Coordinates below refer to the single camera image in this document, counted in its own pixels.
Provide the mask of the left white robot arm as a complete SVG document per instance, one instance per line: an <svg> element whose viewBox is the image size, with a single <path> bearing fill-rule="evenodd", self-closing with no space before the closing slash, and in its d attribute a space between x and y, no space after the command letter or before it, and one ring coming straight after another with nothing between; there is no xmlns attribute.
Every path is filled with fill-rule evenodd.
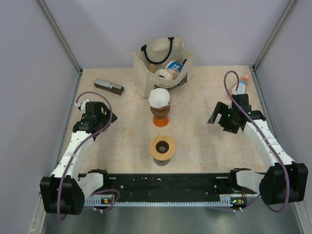
<svg viewBox="0 0 312 234"><path fill-rule="evenodd" d="M44 209L57 215L78 215L85 200L96 190L109 191L111 182L106 170L94 169L79 178L82 163L97 136L106 130L117 116L103 102L85 99L80 105L81 120L73 126L71 139L57 167L39 183Z"/></svg>

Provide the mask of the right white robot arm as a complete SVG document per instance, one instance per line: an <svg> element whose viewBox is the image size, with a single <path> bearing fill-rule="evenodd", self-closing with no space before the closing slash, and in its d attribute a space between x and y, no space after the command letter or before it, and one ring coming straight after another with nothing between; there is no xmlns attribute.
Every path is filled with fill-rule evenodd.
<svg viewBox="0 0 312 234"><path fill-rule="evenodd" d="M228 188L239 193L244 188L260 194L267 205L300 202L304 199L308 179L308 168L304 163L296 163L281 147L270 131L266 118L260 110L252 110L247 94L232 95L227 105L218 102L209 124L221 115L218 124L226 132L236 134L239 130L247 135L256 147L265 164L265 174L247 168L231 170Z"/></svg>

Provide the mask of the clear glass dripper cone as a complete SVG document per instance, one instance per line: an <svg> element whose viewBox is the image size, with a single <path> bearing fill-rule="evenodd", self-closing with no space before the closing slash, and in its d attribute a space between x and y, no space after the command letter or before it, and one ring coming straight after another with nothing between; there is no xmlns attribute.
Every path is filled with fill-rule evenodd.
<svg viewBox="0 0 312 234"><path fill-rule="evenodd" d="M219 141L222 141L224 138L223 128L220 127L218 124L213 124L209 129L209 133L212 135L212 137Z"/></svg>

